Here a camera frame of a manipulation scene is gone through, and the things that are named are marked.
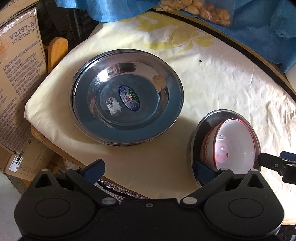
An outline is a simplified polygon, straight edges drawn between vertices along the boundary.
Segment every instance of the clear plastic packaging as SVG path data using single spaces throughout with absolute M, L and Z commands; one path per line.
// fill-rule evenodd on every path
M 229 26 L 235 8 L 235 0 L 161 0 L 156 10 L 185 11 L 195 17 Z

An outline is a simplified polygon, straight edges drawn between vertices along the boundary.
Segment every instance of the stainless steel plate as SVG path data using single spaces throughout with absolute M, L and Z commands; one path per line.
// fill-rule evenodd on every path
M 77 126 L 110 145 L 134 145 L 165 132 L 179 116 L 184 93 L 158 57 L 120 49 L 98 55 L 73 79 L 70 106 Z
M 249 122 L 242 117 L 240 114 L 232 111 L 232 110 L 214 110 L 211 113 L 207 114 L 198 124 L 191 141 L 191 148 L 190 148 L 190 159 L 191 164 L 193 164 L 195 161 L 200 160 L 200 149 L 202 146 L 202 141 L 207 135 L 207 133 L 215 126 L 220 124 L 222 121 L 225 121 L 230 118 L 237 118 L 241 121 L 243 121 L 248 128 L 251 131 L 252 137 L 254 139 L 255 143 L 255 165 L 254 168 L 260 170 L 260 166 L 258 164 L 258 155 L 261 153 L 261 147 L 258 140 L 258 137 L 252 128 L 252 126 L 249 124 Z

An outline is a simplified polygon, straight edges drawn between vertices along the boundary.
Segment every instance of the torn white sticker residue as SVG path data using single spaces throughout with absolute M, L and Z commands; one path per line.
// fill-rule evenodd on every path
M 114 115 L 121 111 L 122 106 L 119 104 L 119 102 L 112 96 L 108 98 L 108 100 L 105 102 L 111 115 Z
M 10 167 L 9 170 L 12 172 L 17 172 L 18 168 L 20 167 L 20 164 L 22 162 L 23 158 L 22 157 L 17 157 L 15 156 Z

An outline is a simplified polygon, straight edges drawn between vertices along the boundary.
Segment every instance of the white bowl with red rim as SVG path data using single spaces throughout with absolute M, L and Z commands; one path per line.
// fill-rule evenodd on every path
M 255 143 L 248 126 L 230 118 L 212 128 L 203 140 L 200 157 L 216 169 L 246 174 L 255 164 Z

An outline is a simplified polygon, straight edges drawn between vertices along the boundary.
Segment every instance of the screw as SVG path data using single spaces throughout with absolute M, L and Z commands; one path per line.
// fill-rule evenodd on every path
M 113 205 L 116 203 L 116 199 L 112 197 L 105 197 L 102 199 L 102 204 L 105 205 Z
M 187 205 L 192 205 L 197 203 L 197 199 L 195 197 L 185 197 L 183 198 L 183 203 Z

